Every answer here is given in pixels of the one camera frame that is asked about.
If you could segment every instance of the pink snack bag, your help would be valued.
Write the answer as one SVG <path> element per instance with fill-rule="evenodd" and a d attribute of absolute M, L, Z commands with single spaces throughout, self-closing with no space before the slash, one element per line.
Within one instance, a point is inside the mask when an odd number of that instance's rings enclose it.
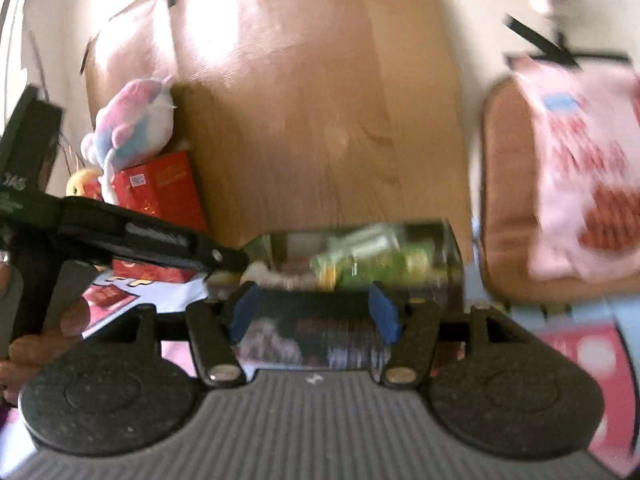
<path fill-rule="evenodd" d="M 530 58 L 514 72 L 532 110 L 538 158 L 530 275 L 601 282 L 638 272 L 638 74 L 624 64 L 569 70 Z"/>

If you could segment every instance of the ribbed gray panel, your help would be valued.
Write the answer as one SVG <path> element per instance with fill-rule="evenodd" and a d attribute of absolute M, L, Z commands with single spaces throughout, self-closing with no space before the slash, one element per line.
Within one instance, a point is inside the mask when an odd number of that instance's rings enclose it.
<path fill-rule="evenodd" d="M 600 480 L 585 452 L 548 462 L 500 460 L 442 430 L 413 392 L 368 372 L 261 371 L 210 393 L 196 417 L 147 450 L 82 459 L 43 450 L 9 480 Z"/>

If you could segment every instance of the yellow plush toy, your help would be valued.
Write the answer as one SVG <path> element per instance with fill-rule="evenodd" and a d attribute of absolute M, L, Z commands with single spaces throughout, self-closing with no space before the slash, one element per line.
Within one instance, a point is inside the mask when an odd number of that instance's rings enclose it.
<path fill-rule="evenodd" d="M 100 171 L 93 168 L 76 171 L 66 183 L 66 195 L 102 200 L 100 181 L 98 181 L 100 175 Z"/>

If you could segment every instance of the white polka dot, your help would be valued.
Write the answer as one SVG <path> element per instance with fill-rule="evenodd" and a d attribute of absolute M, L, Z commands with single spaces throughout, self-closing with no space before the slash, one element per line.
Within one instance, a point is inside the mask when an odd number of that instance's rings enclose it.
<path fill-rule="evenodd" d="M 597 379 L 616 373 L 616 349 L 605 337 L 587 336 L 578 343 L 578 364 Z"/>
<path fill-rule="evenodd" d="M 600 425 L 598 426 L 598 429 L 596 430 L 595 434 L 593 435 L 593 439 L 591 440 L 591 445 L 599 446 L 600 444 L 604 443 L 606 437 L 607 437 L 607 415 L 602 417 L 602 420 L 600 421 Z"/>

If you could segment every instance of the plush toy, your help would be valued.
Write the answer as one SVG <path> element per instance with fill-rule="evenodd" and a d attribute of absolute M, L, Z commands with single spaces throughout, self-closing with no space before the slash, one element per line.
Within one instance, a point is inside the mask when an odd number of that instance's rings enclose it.
<path fill-rule="evenodd" d="M 100 171 L 93 168 L 76 171 L 66 183 L 67 196 L 86 196 L 96 200 L 102 200 L 100 183 L 98 178 Z"/>
<path fill-rule="evenodd" d="M 135 79 L 100 110 L 95 133 L 82 140 L 82 156 L 99 165 L 105 202 L 118 205 L 111 187 L 116 171 L 142 164 L 157 155 L 174 130 L 174 101 L 171 78 Z"/>

